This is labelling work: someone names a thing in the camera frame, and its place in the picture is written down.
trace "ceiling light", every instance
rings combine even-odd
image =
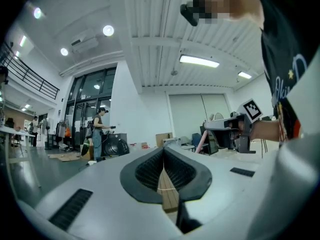
[[[35,8],[34,11],[33,11],[33,16],[36,18],[36,19],[39,19],[41,17],[41,10],[40,8]]]
[[[107,37],[110,37],[114,34],[115,30],[112,26],[105,26],[102,30],[102,32],[107,36]]]
[[[22,47],[22,46],[24,46],[24,43],[25,43],[25,41],[26,41],[26,36],[24,35],[23,37],[22,37],[22,39],[21,39],[21,42],[20,42],[20,46]]]
[[[214,62],[212,60],[207,60],[204,58],[192,57],[192,56],[187,56],[187,55],[182,55],[180,57],[180,62],[181,63],[198,64],[198,65],[208,66],[208,67],[212,67],[212,68],[216,68],[220,65],[220,63]]]
[[[67,56],[67,55],[68,55],[68,50],[67,50],[66,48],[62,48],[62,49],[60,50],[60,52],[61,52],[61,54],[62,54],[63,56]]]
[[[238,73],[238,75],[240,76],[240,77],[243,77],[243,78],[246,78],[246,79],[250,79],[252,76],[251,75],[249,75],[249,74],[247,74],[247,73],[245,73],[245,72],[239,72]]]

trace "star print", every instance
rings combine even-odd
[[[294,72],[292,71],[292,69],[289,70],[289,79],[294,79]]]

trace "white door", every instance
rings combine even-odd
[[[203,94],[202,98],[208,119],[211,114],[216,115],[217,113],[221,113],[224,119],[230,117],[231,112],[223,94]]]
[[[186,136],[200,132],[200,126],[207,119],[201,95],[169,96],[175,136]]]

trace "pink object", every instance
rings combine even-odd
[[[203,133],[203,135],[202,135],[202,138],[201,138],[201,140],[200,140],[199,145],[196,147],[196,150],[195,150],[196,153],[199,153],[199,152],[200,152],[200,150],[201,150],[201,148],[202,148],[202,145],[204,144],[204,142],[205,142],[205,140],[206,140],[207,135],[208,135],[208,131],[206,130],[206,131]]]

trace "black railing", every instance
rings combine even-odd
[[[40,93],[43,93],[54,100],[56,99],[60,90],[28,67],[14,54],[6,43],[3,43],[1,46],[0,65],[7,67],[17,78]]]

